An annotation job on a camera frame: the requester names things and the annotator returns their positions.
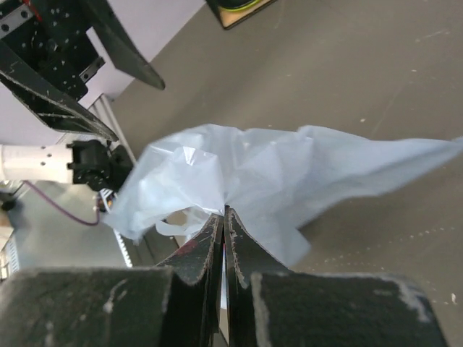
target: white plastic bag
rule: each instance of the white plastic bag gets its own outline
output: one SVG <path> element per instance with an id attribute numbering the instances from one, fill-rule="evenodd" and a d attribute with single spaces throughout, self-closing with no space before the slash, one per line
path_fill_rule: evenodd
<path id="1" fill-rule="evenodd" d="M 323 127 L 204 125 L 147 146 L 105 222 L 130 239 L 153 225 L 164 235 L 191 235 L 228 204 L 290 266 L 309 250 L 297 229 L 324 210 L 397 189 L 462 150 L 462 138 L 387 142 Z M 177 211 L 187 214 L 183 226 L 162 221 Z"/>

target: purple cable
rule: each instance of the purple cable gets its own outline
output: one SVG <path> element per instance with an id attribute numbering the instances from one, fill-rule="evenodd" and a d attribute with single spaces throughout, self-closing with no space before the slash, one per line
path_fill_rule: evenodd
<path id="1" fill-rule="evenodd" d="M 98 206 L 96 208 L 96 221 L 95 222 L 87 222 L 86 220 L 82 220 L 75 215 L 71 214 L 69 211 L 66 211 L 64 208 L 56 204 L 50 197 L 48 197 L 44 192 L 42 192 L 39 188 L 37 188 L 34 184 L 29 181 L 24 181 L 24 183 L 30 187 L 34 192 L 36 192 L 41 198 L 47 201 L 48 204 L 55 207 L 59 212 L 63 215 L 71 218 L 74 222 L 78 222 L 79 224 L 83 224 L 84 226 L 97 226 L 100 223 L 100 210 Z"/>

